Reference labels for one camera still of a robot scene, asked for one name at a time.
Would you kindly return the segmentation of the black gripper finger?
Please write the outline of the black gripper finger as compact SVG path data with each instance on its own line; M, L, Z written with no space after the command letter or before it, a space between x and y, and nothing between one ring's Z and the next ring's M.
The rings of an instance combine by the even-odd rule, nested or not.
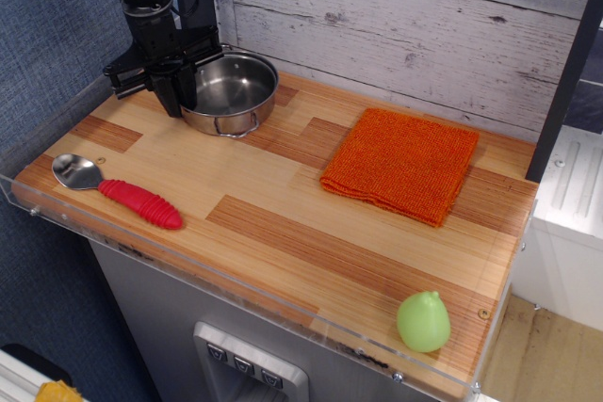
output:
M177 82L177 71L151 74L153 92L171 118L182 117Z
M175 85L179 96L179 104L184 108L195 108L197 105L195 66L182 66L175 75Z

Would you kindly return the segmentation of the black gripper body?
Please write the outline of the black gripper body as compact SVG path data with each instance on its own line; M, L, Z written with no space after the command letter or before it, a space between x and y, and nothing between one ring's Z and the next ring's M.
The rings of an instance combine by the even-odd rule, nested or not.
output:
M104 69L119 98L147 89L153 91L152 73L179 71L182 66L211 61L221 54L219 31L214 25L181 29L172 16L172 0L151 7L121 0L122 11L132 34L126 52Z

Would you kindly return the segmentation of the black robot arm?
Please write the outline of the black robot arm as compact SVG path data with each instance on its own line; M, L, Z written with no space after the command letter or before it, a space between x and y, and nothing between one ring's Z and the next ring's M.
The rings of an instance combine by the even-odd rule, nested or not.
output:
M197 69L221 56L218 28L181 29L173 0L120 0L130 47L104 68L118 97L152 91L172 118L197 105Z

